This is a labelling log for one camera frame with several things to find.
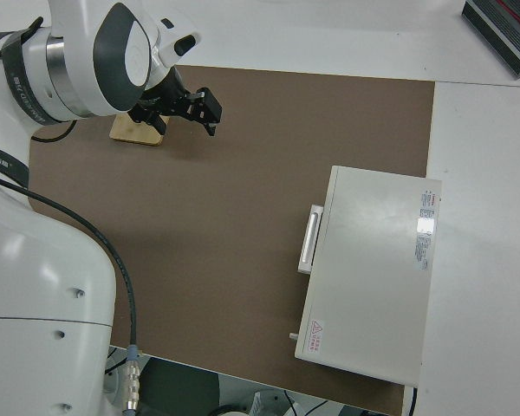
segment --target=white table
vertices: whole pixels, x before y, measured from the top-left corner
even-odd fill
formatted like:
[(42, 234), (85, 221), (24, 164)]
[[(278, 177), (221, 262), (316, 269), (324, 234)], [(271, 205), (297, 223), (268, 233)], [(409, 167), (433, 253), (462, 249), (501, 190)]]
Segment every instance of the white table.
[[(416, 415), (520, 414), (520, 81), (463, 1), (144, 3), (200, 28), (185, 64), (437, 81), (427, 176), (443, 202)], [(43, 0), (3, 0), (0, 30), (38, 15)]]

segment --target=device handle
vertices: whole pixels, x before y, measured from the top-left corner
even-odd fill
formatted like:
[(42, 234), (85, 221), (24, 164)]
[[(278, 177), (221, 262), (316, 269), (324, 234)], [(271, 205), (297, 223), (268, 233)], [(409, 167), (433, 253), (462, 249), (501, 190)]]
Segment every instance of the device handle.
[(310, 208), (309, 222), (306, 225), (306, 233), (302, 242), (301, 258), (298, 262), (298, 271), (309, 275), (314, 261), (315, 244), (318, 240), (320, 222), (322, 221), (323, 206), (312, 205)]

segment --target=wooden block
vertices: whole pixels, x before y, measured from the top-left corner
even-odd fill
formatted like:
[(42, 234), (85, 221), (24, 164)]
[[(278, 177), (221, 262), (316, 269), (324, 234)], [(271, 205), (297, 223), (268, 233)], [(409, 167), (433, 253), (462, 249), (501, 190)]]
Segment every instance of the wooden block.
[[(160, 116), (160, 118), (166, 124), (170, 119), (167, 116)], [(164, 138), (154, 127), (148, 126), (146, 123), (135, 123), (127, 114), (115, 116), (112, 129), (110, 130), (110, 137), (118, 141), (147, 146), (159, 146)]]

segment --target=metal connector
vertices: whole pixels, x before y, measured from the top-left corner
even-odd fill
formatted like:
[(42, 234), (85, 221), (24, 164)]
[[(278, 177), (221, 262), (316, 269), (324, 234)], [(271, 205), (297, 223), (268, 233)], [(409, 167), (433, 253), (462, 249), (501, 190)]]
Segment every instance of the metal connector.
[(139, 404), (139, 377), (140, 377), (140, 368), (139, 363), (137, 361), (128, 361), (126, 364), (127, 371), (127, 384), (125, 386), (124, 392), (124, 400), (123, 403), (125, 405), (124, 410), (137, 410), (137, 405)]

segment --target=black cable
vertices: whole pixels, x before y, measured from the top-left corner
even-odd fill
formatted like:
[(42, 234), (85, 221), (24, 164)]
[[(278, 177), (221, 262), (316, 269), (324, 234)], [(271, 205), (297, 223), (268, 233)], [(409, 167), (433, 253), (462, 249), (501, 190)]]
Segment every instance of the black cable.
[(10, 182), (7, 182), (5, 180), (0, 179), (0, 185), (11, 189), (12, 191), (19, 192), (22, 195), (25, 195), (26, 197), (32, 198), (34, 200), (37, 200), (39, 202), (42, 202), (46, 205), (51, 206), (52, 208), (57, 209), (58, 211), (63, 212), (64, 214), (70, 216), (75, 221), (79, 222), (80, 224), (84, 225), (90, 232), (94, 234), (96, 238), (100, 240), (102, 244), (104, 244), (104, 247), (109, 251), (109, 253), (114, 258), (114, 261), (116, 262), (118, 268), (120, 269), (121, 275), (123, 277), (123, 281), (125, 282), (126, 290), (127, 290), (127, 297), (129, 299), (129, 312), (130, 312), (130, 320), (131, 320), (131, 333), (129, 336), (129, 344), (137, 345), (137, 310), (135, 307), (135, 298), (133, 293), (133, 285), (131, 284), (131, 277), (129, 276), (129, 272), (127, 271), (127, 268), (125, 267), (125, 264), (123, 263), (123, 260), (121, 260), (120, 255), (118, 254), (115, 247), (108, 241), (106, 237), (102, 235), (102, 233), (91, 223), (89, 223), (85, 218), (80, 216), (74, 211), (71, 211), (69, 208), (58, 204), (57, 202), (53, 201), (52, 199), (48, 199), (42, 195), (39, 195), (38, 193), (34, 193), (28, 189), (22, 188), (21, 186), (11, 184)]
[[(291, 398), (290, 398), (289, 395), (287, 394), (287, 390), (283, 390), (283, 392), (285, 393), (285, 397), (287, 398), (287, 401), (288, 401), (289, 404), (291, 405), (291, 409), (293, 409), (293, 414), (294, 414), (295, 416), (298, 416), (298, 415), (296, 414), (295, 407), (293, 406), (293, 402), (291, 401)], [(304, 414), (304, 416), (308, 416), (308, 415), (311, 414), (314, 410), (319, 409), (320, 407), (322, 407), (323, 405), (325, 405), (325, 404), (328, 403), (328, 402), (329, 402), (329, 400), (324, 400), (324, 401), (323, 401), (322, 403), (320, 403), (319, 405), (314, 406), (314, 407), (312, 407), (310, 410), (308, 410), (308, 411)]]
[(21, 35), (21, 44), (23, 45), (26, 43), (35, 33), (37, 30), (41, 28), (42, 22), (44, 22), (44, 19), (42, 17), (38, 17), (35, 19), (35, 21), (28, 27), (28, 31), (23, 33)]
[(287, 398), (287, 401), (289, 402), (289, 404), (291, 405), (291, 409), (293, 410), (293, 414), (295, 416), (298, 416), (296, 414), (296, 410), (295, 410), (295, 407), (293, 406), (293, 402), (291, 401), (291, 398), (289, 397), (289, 395), (287, 394), (287, 390), (283, 390), (283, 392), (285, 393), (285, 397)]
[(107, 368), (106, 371), (104, 372), (104, 374), (108, 374), (108, 373), (111, 373), (113, 372), (117, 367), (121, 367), (123, 364), (125, 364), (127, 362), (127, 358), (124, 358), (123, 360), (121, 360), (120, 362), (118, 362), (116, 365), (114, 366), (111, 366), (110, 368)]
[(418, 389), (414, 388), (414, 391), (413, 391), (413, 401), (410, 404), (410, 412), (408, 412), (408, 416), (413, 416), (414, 415), (414, 408), (416, 407), (416, 398), (417, 397), (418, 397)]
[(43, 139), (42, 137), (31, 136), (31, 140), (38, 141), (39, 143), (54, 143), (55, 141), (60, 141), (61, 139), (65, 139), (68, 134), (71, 133), (75, 124), (77, 124), (77, 120), (73, 120), (65, 132), (59, 136), (53, 137), (52, 139)]
[(114, 353), (118, 350), (117, 347), (114, 347), (114, 349), (112, 350), (112, 352), (110, 354), (107, 355), (106, 359), (110, 358), (112, 355), (114, 355)]
[(328, 401), (329, 401), (329, 400), (324, 400), (324, 401), (323, 401), (322, 403), (320, 403), (318, 406), (314, 406), (314, 407), (312, 407), (310, 410), (308, 410), (308, 411), (304, 414), (304, 416), (309, 416), (309, 414), (311, 414), (314, 410), (316, 410), (316, 409), (322, 407), (322, 406), (325, 405)]

